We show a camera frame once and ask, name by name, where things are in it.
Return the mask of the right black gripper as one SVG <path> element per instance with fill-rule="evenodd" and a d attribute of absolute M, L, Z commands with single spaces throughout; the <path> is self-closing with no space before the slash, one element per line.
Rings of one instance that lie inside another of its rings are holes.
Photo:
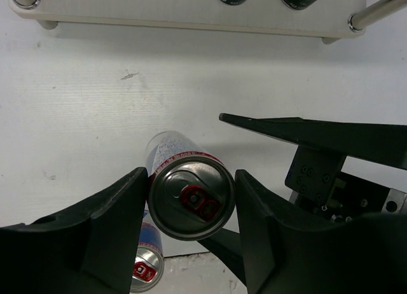
<path fill-rule="evenodd" d="M 345 155 L 405 170 L 405 125 L 250 118 L 228 113 L 221 113 L 219 120 L 299 145 L 285 179 L 292 190 L 289 201 L 295 206 L 333 223 L 369 213 L 406 214 L 406 192 L 341 171 Z"/>

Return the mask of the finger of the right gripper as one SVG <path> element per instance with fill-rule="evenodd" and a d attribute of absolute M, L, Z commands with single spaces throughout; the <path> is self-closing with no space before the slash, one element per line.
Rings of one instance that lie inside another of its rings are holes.
<path fill-rule="evenodd" d="M 246 285 L 239 233 L 222 228 L 212 236 L 199 240 L 198 243 L 217 256 L 239 281 Z"/>

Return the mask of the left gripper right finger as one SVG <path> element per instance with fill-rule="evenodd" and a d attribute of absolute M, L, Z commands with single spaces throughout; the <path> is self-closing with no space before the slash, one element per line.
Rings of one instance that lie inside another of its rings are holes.
<path fill-rule="evenodd" d="M 405 293 L 406 217 L 331 223 L 235 173 L 249 293 Z"/>

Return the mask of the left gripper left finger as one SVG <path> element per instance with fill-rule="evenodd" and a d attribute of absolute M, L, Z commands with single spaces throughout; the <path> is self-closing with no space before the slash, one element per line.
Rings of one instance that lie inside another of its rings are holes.
<path fill-rule="evenodd" d="M 2 293 L 128 293 L 148 192 L 138 167 L 102 191 L 1 229 Z"/>

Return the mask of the silver red can front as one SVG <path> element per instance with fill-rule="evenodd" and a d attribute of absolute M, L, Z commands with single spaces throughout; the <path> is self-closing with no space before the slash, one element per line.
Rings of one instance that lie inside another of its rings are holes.
<path fill-rule="evenodd" d="M 134 260 L 130 292 L 142 293 L 152 289 L 162 278 L 164 267 L 161 233 L 146 204 Z"/>

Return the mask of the silver red can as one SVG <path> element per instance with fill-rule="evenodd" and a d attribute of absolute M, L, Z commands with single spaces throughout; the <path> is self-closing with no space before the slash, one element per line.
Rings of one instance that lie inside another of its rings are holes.
<path fill-rule="evenodd" d="M 168 130 L 146 146 L 147 204 L 167 236 L 199 241 L 221 229 L 235 208 L 235 184 L 226 166 L 180 132 Z"/>
<path fill-rule="evenodd" d="M 142 293 L 152 289 L 162 278 L 164 267 L 161 233 L 146 204 L 134 260 L 130 292 Z"/>

